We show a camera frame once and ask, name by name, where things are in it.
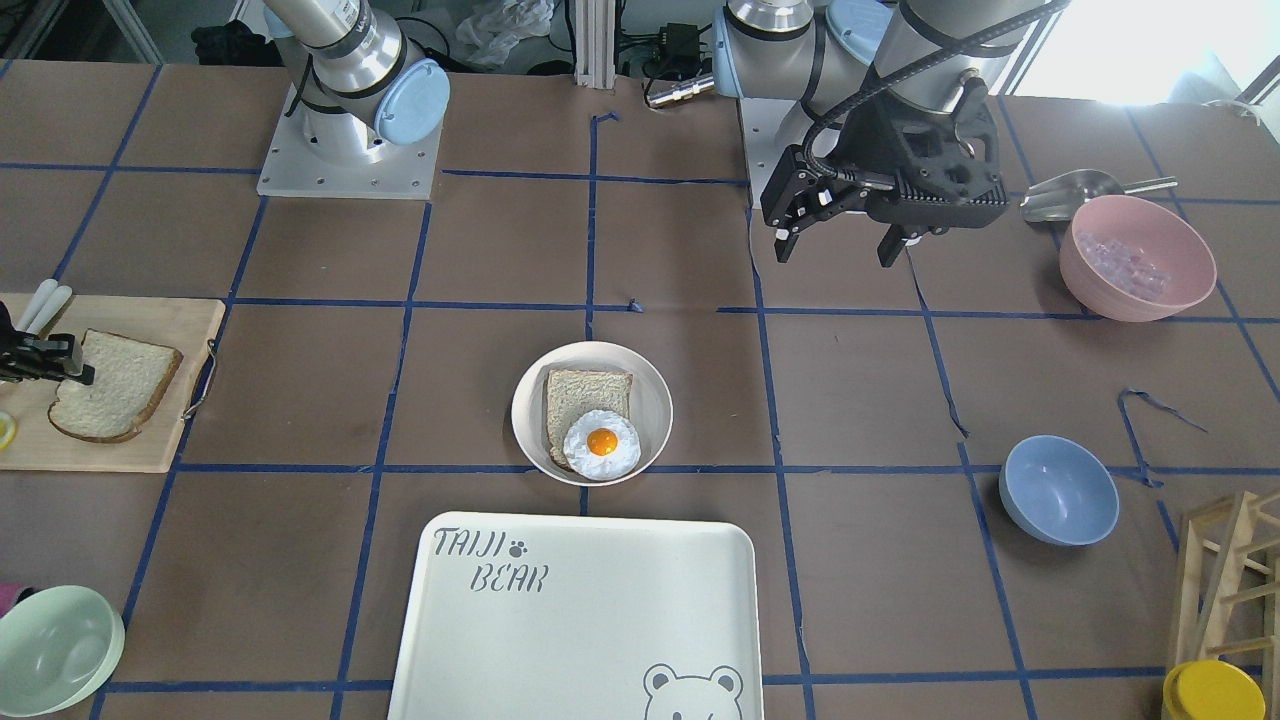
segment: table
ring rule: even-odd
[[[431,205],[265,200],[283,70],[0,68],[0,291],[56,272],[228,305],[173,473],[0,475],[0,578],[95,587],[129,626],[60,717],[384,717],[415,539],[447,510],[740,525],[771,720],[1156,717],[1176,518],[1280,484],[1280,152],[1222,109],[995,101],[1011,191],[1181,181],[1153,200],[1220,292],[1124,325],[1082,313],[1061,236],[1016,213],[914,247],[919,288],[852,217],[773,263],[724,99],[456,77]],[[531,471],[506,410],[588,337],[652,360],[676,425],[649,473],[580,493]],[[1130,434],[1129,386],[1211,432],[1130,402]],[[1036,433],[1121,475],[1103,543],[1004,514],[998,464]],[[1161,487],[1126,477],[1137,452]]]

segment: egg white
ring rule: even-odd
[[[618,437],[618,447],[608,455],[596,455],[586,438],[599,429]],[[589,480],[616,480],[630,473],[640,461],[640,436],[626,418],[611,410],[591,410],[564,433],[564,457],[570,468]]]

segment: pink bowl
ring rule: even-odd
[[[1091,200],[1076,210],[1068,234],[1057,256],[1062,279],[1076,300],[1105,318],[1158,320],[1201,302],[1216,287],[1217,264],[1204,238],[1148,200],[1128,195]],[[1134,258],[1126,268],[1146,268],[1144,279],[1120,279],[1126,270],[1115,266],[1100,269],[1101,255],[1112,249]],[[1144,286],[1126,286],[1132,282]]]

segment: bread slice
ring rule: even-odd
[[[547,373],[547,439],[552,460],[571,470],[564,436],[591,410],[612,410],[631,419],[631,373],[613,370],[550,370]]]
[[[59,383],[49,421],[86,442],[124,442],[142,432],[182,364],[173,347],[95,329],[84,332],[83,352],[93,384]]]

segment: white tray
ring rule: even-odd
[[[762,693],[735,525],[445,512],[422,530],[389,720],[763,720]]]

